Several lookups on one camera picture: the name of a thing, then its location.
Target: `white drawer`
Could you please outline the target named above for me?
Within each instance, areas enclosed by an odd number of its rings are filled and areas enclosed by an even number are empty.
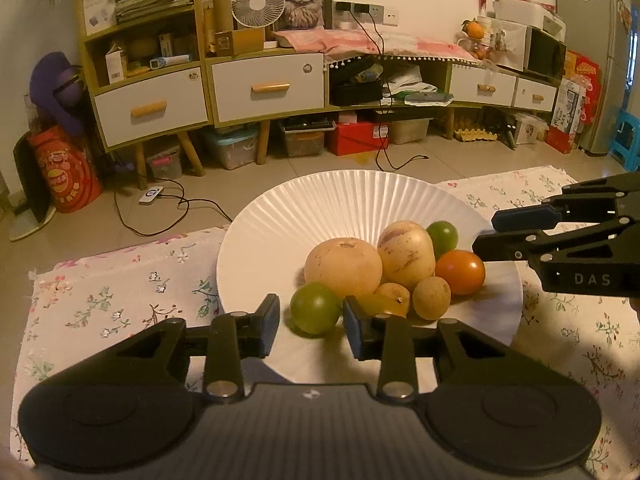
[[[556,92],[558,92],[558,89],[553,86],[518,78],[513,106],[515,108],[550,112],[554,108]]]
[[[207,121],[200,68],[100,94],[95,107],[107,146]]]
[[[456,101],[511,106],[515,86],[513,75],[455,64],[449,92]]]
[[[212,64],[218,121],[324,108],[323,58],[291,54]]]

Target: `floor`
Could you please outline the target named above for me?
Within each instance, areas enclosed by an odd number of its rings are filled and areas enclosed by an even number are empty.
[[[522,145],[511,151],[500,142],[462,144],[456,140],[428,136],[422,143],[391,146],[388,154],[396,166],[414,155],[427,155],[429,160],[416,160],[400,173],[431,183],[535,166],[562,168],[578,181],[623,172],[622,167],[608,156],[590,157],[580,151],[562,155],[542,142]],[[251,164],[226,171],[211,164],[206,176],[187,175],[180,182],[188,198],[215,200],[234,217],[252,199],[277,184],[319,171],[350,168],[375,170],[376,166],[370,155],[336,157],[323,153],[287,158],[283,147],[276,144],[270,146],[270,155],[264,166]],[[149,233],[165,228],[179,218],[181,212],[177,210],[174,199],[158,199],[151,206],[138,205],[140,192],[134,183],[131,179],[117,185],[118,207],[128,225]],[[175,185],[168,183],[167,187],[175,188]],[[0,446],[8,445],[15,364],[33,290],[30,271],[46,272],[61,261],[154,239],[141,238],[126,229],[118,219],[113,200],[111,187],[84,209],[69,215],[56,214],[44,229],[18,242],[8,241],[12,215],[5,215],[0,220],[0,428],[4,428],[0,431]],[[223,223],[225,219],[212,206],[194,203],[187,218],[169,232],[187,233]]]

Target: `wooden leg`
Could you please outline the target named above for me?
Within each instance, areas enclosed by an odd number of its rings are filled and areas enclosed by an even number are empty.
[[[264,164],[267,161],[267,146],[269,144],[269,130],[271,119],[260,121],[260,135],[258,136],[258,153],[255,156],[256,164]]]
[[[142,142],[136,144],[136,172],[138,173],[138,187],[145,190],[148,181],[146,180],[145,147]]]
[[[453,133],[454,133],[454,122],[456,121],[456,113],[455,110],[451,107],[447,107],[447,117],[445,119],[445,123],[444,123],[444,133],[445,133],[445,137],[447,137],[447,139],[451,140],[453,139]]]
[[[179,132],[178,139],[180,140],[180,144],[184,152],[187,154],[191,165],[193,166],[193,171],[196,172],[197,176],[204,176],[204,168],[202,167],[202,163],[200,162],[200,157],[196,153],[196,149],[193,147],[193,143],[189,138],[188,132]]]

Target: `orange tomato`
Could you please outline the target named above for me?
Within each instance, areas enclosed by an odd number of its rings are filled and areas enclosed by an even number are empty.
[[[457,296],[474,294],[484,284],[484,263],[469,251],[449,251],[436,263],[436,276],[443,278]]]

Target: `table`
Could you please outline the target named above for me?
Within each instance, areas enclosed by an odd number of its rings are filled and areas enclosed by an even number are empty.
[[[533,168],[437,186],[489,219],[498,209],[539,203],[572,182],[554,168]],[[39,381],[167,317],[183,317],[189,326],[198,326],[222,311],[215,270],[224,235],[223,227],[178,235],[63,262],[36,277],[15,377],[14,456],[31,461],[17,427],[17,409]],[[593,393],[602,407],[603,425],[587,468],[602,480],[635,480],[640,475],[640,328],[635,312],[620,298],[543,292],[526,263],[518,265],[525,299],[513,347]],[[188,389],[200,387],[203,364],[204,358],[192,360]]]

